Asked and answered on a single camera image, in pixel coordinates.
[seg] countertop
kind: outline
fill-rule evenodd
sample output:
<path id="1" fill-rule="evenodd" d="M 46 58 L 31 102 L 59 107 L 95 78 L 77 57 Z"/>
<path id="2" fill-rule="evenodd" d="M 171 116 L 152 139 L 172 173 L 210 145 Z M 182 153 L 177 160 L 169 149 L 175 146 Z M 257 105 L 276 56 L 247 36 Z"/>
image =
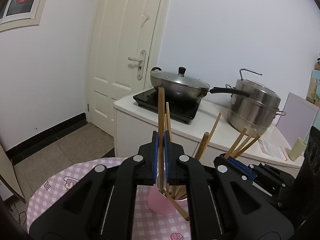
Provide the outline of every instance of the countertop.
<path id="1" fill-rule="evenodd" d="M 132 98 L 133 95 L 134 94 L 115 101 L 114 108 L 147 123 L 157 126 L 158 114 L 148 110 L 147 108 L 138 106 L 138 103 Z M 200 142 L 204 132 L 211 131 L 219 112 L 221 112 L 222 115 L 217 128 L 209 142 L 209 146 L 217 148 L 221 151 L 228 151 L 240 133 L 233 127 L 231 127 L 231 125 L 227 122 L 228 109 L 223 106 L 215 105 L 211 102 L 201 100 L 197 114 L 194 120 L 191 120 L 189 124 L 171 119 L 172 132 L 185 138 Z M 300 169 L 304 157 L 300 156 L 295 162 L 289 159 L 287 153 L 291 150 L 291 147 L 276 126 L 270 126 L 268 130 L 261 136 L 261 139 L 279 145 L 285 152 L 288 160 L 283 161 L 264 154 L 261 151 L 258 142 L 255 142 L 241 156 L 251 158 L 260 162 Z"/>

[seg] pink container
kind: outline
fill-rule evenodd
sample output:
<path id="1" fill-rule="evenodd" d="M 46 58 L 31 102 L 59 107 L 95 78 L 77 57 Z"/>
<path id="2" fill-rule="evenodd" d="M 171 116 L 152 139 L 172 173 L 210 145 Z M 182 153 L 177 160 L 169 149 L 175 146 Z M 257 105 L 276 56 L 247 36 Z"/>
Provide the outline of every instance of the pink container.
<path id="1" fill-rule="evenodd" d="M 179 205 L 182 205 L 187 199 L 176 200 Z M 157 177 L 156 184 L 154 184 L 148 195 L 149 208 L 160 215 L 167 215 L 176 212 L 175 207 L 171 204 L 170 200 L 162 195 L 159 191 L 159 179 Z"/>

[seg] silver screw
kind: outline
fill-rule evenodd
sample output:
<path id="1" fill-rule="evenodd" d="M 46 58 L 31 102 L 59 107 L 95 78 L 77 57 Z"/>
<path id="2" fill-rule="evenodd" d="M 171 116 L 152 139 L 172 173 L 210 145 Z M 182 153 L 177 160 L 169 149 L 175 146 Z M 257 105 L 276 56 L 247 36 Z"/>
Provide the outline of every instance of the silver screw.
<path id="1" fill-rule="evenodd" d="M 141 161 L 143 160 L 143 156 L 142 156 L 142 155 L 135 155 L 135 156 L 133 157 L 133 160 L 134 160 L 135 162 L 141 162 Z"/>
<path id="2" fill-rule="evenodd" d="M 228 170 L 228 168 L 226 166 L 224 166 L 224 165 L 219 165 L 217 169 L 221 173 L 225 173 Z"/>
<path id="3" fill-rule="evenodd" d="M 188 155 L 180 155 L 179 160 L 182 162 L 187 162 L 189 160 L 189 156 Z"/>
<path id="4" fill-rule="evenodd" d="M 103 165 L 97 165 L 95 166 L 94 170 L 96 172 L 103 172 L 106 168 Z"/>

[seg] pink checkered tablecloth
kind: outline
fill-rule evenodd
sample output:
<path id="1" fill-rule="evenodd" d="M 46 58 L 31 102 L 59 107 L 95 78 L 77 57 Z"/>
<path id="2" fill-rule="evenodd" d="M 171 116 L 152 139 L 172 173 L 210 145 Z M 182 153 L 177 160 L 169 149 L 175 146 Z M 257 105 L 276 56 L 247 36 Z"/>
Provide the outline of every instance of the pink checkered tablecloth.
<path id="1" fill-rule="evenodd" d="M 102 158 L 77 163 L 50 177 L 30 198 L 27 209 L 27 229 L 43 212 L 62 197 L 96 165 L 107 168 L 120 165 L 125 158 Z M 188 240 L 191 239 L 189 222 L 176 211 L 168 215 L 154 213 L 148 206 L 150 186 L 138 186 L 134 208 L 132 239 L 134 240 Z M 188 211 L 185 202 L 182 207 Z"/>

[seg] window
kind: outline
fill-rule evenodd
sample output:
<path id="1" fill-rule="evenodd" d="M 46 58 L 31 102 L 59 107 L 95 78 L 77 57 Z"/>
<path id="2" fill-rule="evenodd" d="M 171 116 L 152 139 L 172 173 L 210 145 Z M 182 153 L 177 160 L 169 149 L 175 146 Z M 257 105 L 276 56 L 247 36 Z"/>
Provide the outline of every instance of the window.
<path id="1" fill-rule="evenodd" d="M 38 25 L 45 0 L 9 0 L 0 12 L 0 31 Z"/>

